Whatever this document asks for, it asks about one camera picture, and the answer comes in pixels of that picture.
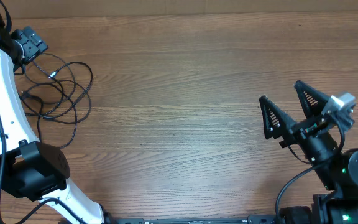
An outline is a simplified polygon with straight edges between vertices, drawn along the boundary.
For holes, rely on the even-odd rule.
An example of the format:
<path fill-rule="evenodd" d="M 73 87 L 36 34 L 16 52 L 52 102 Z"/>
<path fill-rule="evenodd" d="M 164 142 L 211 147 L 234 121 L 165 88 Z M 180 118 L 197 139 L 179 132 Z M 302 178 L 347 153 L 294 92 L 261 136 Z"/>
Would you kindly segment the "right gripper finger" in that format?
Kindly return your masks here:
<path fill-rule="evenodd" d="M 296 121 L 265 95 L 259 98 L 259 103 L 262 112 L 265 138 L 277 139 L 289 135 L 289 130 L 296 125 Z"/>
<path fill-rule="evenodd" d="M 295 82 L 294 89 L 296 90 L 300 100 L 304 115 L 307 118 L 321 114 L 329 100 L 328 95 L 317 89 L 314 89 L 301 80 L 297 80 Z"/>

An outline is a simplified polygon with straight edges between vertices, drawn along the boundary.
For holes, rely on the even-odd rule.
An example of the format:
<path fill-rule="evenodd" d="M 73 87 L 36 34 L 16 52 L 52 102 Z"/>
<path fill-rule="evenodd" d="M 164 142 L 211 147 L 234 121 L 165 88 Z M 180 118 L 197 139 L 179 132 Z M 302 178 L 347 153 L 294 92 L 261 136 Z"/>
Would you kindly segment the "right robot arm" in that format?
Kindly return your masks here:
<path fill-rule="evenodd" d="M 280 146 L 303 151 L 310 168 L 290 179 L 275 201 L 272 223 L 358 223 L 358 148 L 344 151 L 345 133 L 354 124 L 356 98 L 348 92 L 328 96 L 298 80 L 294 84 L 303 121 L 297 122 L 265 95 L 259 98 L 266 139 L 282 138 Z M 310 207 L 280 207 L 283 194 L 300 177 L 316 172 L 328 191 L 314 194 Z"/>

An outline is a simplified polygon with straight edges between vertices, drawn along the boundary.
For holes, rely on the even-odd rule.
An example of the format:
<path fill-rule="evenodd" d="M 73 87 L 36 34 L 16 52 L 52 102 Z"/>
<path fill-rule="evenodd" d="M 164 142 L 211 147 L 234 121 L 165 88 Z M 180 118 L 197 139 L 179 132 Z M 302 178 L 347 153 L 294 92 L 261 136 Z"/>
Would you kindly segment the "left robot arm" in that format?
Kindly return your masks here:
<path fill-rule="evenodd" d="M 48 205 L 69 223 L 112 223 L 111 214 L 71 180 L 62 148 L 44 143 L 27 120 L 36 116 L 60 121 L 54 110 L 33 110 L 26 103 L 29 93 L 19 93 L 15 84 L 15 76 L 25 74 L 26 66 L 46 50 L 47 44 L 31 27 L 12 29 L 0 1 L 0 223 L 3 192 L 38 207 Z"/>

